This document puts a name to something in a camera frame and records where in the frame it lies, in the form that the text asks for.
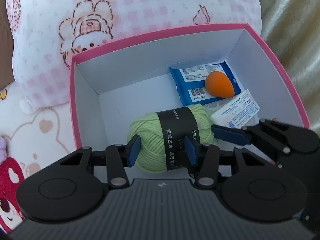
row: box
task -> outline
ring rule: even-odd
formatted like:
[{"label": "box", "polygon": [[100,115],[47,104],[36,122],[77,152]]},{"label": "box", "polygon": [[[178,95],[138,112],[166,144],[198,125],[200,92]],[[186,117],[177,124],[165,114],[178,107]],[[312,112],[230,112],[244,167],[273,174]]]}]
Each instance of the box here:
[{"label": "box", "polygon": [[[137,118],[182,107],[169,66],[223,61],[241,90],[248,89],[260,106],[259,118],[309,128],[289,76],[248,24],[195,25],[113,41],[72,58],[70,110],[76,147],[104,150],[110,144],[126,144],[130,124]],[[223,150],[234,147],[219,143]],[[254,146],[246,147],[267,158]],[[152,174],[133,167],[127,174],[130,180],[189,177],[185,169]],[[95,175],[103,180],[105,168],[97,168]]]}]

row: white label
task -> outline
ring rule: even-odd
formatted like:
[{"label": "white label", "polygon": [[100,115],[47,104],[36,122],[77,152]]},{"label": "white label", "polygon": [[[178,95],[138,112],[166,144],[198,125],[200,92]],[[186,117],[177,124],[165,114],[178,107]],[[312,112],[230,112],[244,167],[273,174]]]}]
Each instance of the white label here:
[{"label": "white label", "polygon": [[205,88],[189,89],[188,92],[192,102],[215,98],[214,96],[210,95]]},{"label": "white label", "polygon": [[221,65],[204,65],[180,69],[185,82],[205,80],[212,71],[220,71],[226,74]]},{"label": "white label", "polygon": [[248,90],[242,92],[211,115],[212,121],[229,128],[241,128],[257,114],[260,107]]}]

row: black paper label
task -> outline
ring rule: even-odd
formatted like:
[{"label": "black paper label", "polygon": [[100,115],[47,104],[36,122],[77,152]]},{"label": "black paper label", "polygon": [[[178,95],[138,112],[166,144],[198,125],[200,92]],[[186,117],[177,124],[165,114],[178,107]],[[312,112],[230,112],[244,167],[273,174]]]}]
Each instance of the black paper label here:
[{"label": "black paper label", "polygon": [[167,171],[181,168],[178,152],[184,150],[184,137],[188,135],[200,143],[196,119],[188,107],[157,112],[157,115],[164,139]]}]

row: purple plush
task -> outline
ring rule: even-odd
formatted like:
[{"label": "purple plush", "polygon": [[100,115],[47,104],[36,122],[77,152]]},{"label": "purple plush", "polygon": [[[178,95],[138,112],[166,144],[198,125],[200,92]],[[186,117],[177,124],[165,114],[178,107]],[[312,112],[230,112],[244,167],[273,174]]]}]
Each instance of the purple plush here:
[{"label": "purple plush", "polygon": [[5,139],[0,137],[0,164],[2,164],[7,158],[7,151],[6,151],[7,142]]}]

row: gray ribbed panel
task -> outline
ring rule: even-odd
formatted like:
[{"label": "gray ribbed panel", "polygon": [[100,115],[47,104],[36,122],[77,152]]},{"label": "gray ribbed panel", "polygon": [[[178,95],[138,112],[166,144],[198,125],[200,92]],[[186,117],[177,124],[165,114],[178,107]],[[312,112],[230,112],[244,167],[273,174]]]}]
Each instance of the gray ribbed panel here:
[{"label": "gray ribbed panel", "polygon": [[27,220],[10,237],[14,240],[309,240],[314,234],[297,220],[266,225],[243,220],[227,211],[212,191],[197,190],[187,179],[136,179],[127,189],[111,191],[100,208],[84,218],[57,225]]}]

